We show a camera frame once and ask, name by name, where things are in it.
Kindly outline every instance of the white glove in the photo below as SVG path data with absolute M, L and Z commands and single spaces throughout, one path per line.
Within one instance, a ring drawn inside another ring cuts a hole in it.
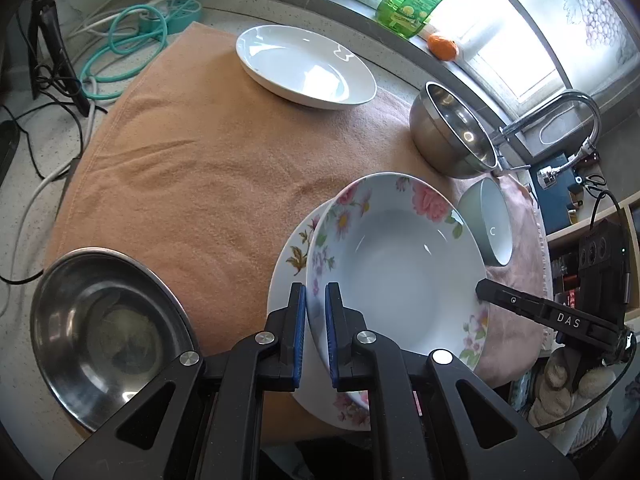
M 544 372 L 536 378 L 536 400 L 529 410 L 529 422 L 534 427 L 548 424 L 579 410 L 599 396 L 616 378 L 613 371 L 608 368 L 594 368 L 582 377 L 578 390 L 571 393 L 569 369 L 565 348 L 559 348 L 551 354 Z M 610 393 L 586 412 L 554 428 L 542 431 L 541 434 L 562 454 L 577 451 L 590 443 L 604 426 L 607 420 L 609 397 Z

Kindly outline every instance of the metal bowl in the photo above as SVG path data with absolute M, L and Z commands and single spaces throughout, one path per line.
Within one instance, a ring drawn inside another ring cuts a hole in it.
M 182 306 L 144 265 L 84 248 L 47 269 L 31 305 L 31 344 L 56 399 L 99 428 L 196 338 Z
M 498 167 L 488 135 L 444 86 L 425 84 L 411 107 L 409 125 L 418 150 L 440 173 L 472 178 Z

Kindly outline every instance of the orange towel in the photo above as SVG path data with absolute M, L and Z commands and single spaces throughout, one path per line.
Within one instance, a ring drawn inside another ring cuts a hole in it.
M 129 86 L 95 133 L 56 220 L 47 254 L 116 249 L 178 297 L 207 354 L 261 330 L 274 263 L 306 214 L 364 174 L 413 174 L 456 203 L 471 183 L 437 174 L 411 140 L 408 105 L 383 90 L 344 111 L 275 96 L 242 70 L 236 38 L 194 23 Z M 543 293 L 530 201 L 509 178 L 512 262 L 492 276 Z M 493 307 L 477 371 L 490 384 L 535 361 L 539 325 Z M 263 439 L 337 432 L 289 394 L 269 394 Z

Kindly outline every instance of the chrome faucet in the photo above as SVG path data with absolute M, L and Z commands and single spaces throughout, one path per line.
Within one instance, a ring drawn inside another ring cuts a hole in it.
M 491 139 L 492 144 L 497 148 L 498 156 L 500 146 L 505 142 L 509 142 L 511 137 L 516 133 L 527 126 L 531 126 L 536 121 L 539 121 L 559 105 L 575 101 L 584 103 L 591 109 L 593 113 L 593 128 L 591 129 L 589 137 L 584 139 L 580 149 L 568 158 L 567 163 L 562 166 L 558 166 L 557 168 L 547 166 L 546 168 L 538 171 L 538 183 L 540 184 L 540 187 L 542 189 L 548 189 L 553 186 L 553 184 L 556 183 L 556 177 L 558 174 L 562 173 L 564 170 L 572 168 L 585 156 L 590 155 L 595 150 L 595 145 L 598 140 L 598 136 L 600 135 L 600 127 L 602 126 L 602 116 L 600 115 L 600 108 L 598 108 L 596 101 L 594 101 L 591 96 L 577 90 L 565 90 L 557 96 L 549 99 L 546 103 L 542 103 L 539 107 L 534 108 L 528 114 L 523 115 L 513 123 L 494 130 L 494 132 L 489 135 L 489 138 Z

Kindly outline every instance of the window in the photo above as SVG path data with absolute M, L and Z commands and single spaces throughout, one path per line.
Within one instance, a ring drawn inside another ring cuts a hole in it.
M 373 8 L 380 2 L 359 1 Z M 456 63 L 510 116 L 563 90 L 558 69 L 573 88 L 598 95 L 612 74 L 637 67 L 640 56 L 606 0 L 514 1 L 526 9 L 538 36 L 510 0 L 443 0 L 425 27 L 425 36 L 435 29 L 456 40 Z

